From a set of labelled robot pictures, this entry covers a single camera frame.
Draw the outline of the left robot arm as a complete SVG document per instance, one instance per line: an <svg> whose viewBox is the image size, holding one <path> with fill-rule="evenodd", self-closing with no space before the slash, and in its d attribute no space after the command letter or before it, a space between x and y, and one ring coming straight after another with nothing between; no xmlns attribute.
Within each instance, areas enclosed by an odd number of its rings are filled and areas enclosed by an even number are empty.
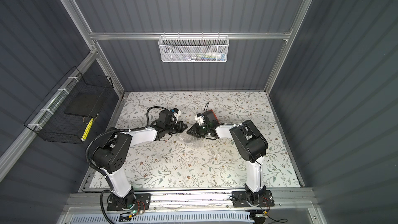
<svg viewBox="0 0 398 224"><path fill-rule="evenodd" d="M126 198L134 189L123 168L129 149L145 142L162 141L166 136L182 133L188 127L179 120L180 110L161 106L150 107L146 112L147 124L132 129L110 128L98 135L87 147L85 157L92 169L107 181L111 193Z"/></svg>

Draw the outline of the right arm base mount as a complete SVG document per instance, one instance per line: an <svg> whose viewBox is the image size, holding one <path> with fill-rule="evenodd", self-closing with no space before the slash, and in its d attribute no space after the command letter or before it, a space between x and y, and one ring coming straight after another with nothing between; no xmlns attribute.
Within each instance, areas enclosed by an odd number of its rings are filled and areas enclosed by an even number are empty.
<svg viewBox="0 0 398 224"><path fill-rule="evenodd" d="M252 193L249 191L233 191L229 199L233 203L233 207L264 207L270 208L275 206L274 198L270 190Z"/></svg>

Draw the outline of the clear bubble wrap sheet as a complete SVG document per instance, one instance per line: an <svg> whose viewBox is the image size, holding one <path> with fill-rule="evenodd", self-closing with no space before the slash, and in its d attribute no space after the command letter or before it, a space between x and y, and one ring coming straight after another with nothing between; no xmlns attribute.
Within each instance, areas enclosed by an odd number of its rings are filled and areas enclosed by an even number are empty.
<svg viewBox="0 0 398 224"><path fill-rule="evenodd" d="M205 148L208 145L211 145L212 142L214 140L212 139L206 139L206 138L202 138L202 137L196 137L196 136L192 136L192 135L187 135L186 139L185 139L185 143L194 149L201 149L201 148Z"/></svg>

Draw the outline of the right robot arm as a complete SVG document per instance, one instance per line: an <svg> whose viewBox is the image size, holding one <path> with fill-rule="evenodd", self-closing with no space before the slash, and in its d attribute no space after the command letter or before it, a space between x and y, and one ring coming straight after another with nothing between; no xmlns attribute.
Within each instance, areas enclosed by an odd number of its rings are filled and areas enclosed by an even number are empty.
<svg viewBox="0 0 398 224"><path fill-rule="evenodd" d="M256 125L251 120L238 124L220 123L212 110L197 114L195 120L187 134L196 138L233 140L238 153L247 162L246 190L252 194L264 192L262 165L268 142Z"/></svg>

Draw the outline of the red tape dispenser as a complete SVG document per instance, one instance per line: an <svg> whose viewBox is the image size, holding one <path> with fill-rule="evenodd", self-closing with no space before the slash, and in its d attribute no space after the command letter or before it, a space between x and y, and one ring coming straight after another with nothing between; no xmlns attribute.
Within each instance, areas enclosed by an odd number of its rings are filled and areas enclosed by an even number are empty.
<svg viewBox="0 0 398 224"><path fill-rule="evenodd" d="M204 112L203 117L204 117L206 124L214 124L214 125L220 124L220 122L213 110L208 110L208 111Z"/></svg>

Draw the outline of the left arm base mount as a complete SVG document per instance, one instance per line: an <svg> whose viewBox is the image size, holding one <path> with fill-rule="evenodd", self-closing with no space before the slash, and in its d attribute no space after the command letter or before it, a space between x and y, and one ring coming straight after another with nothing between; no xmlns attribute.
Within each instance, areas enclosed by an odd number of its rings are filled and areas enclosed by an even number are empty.
<svg viewBox="0 0 398 224"><path fill-rule="evenodd" d="M107 199L107 211L146 211L151 197L151 194L129 194L120 198L111 193Z"/></svg>

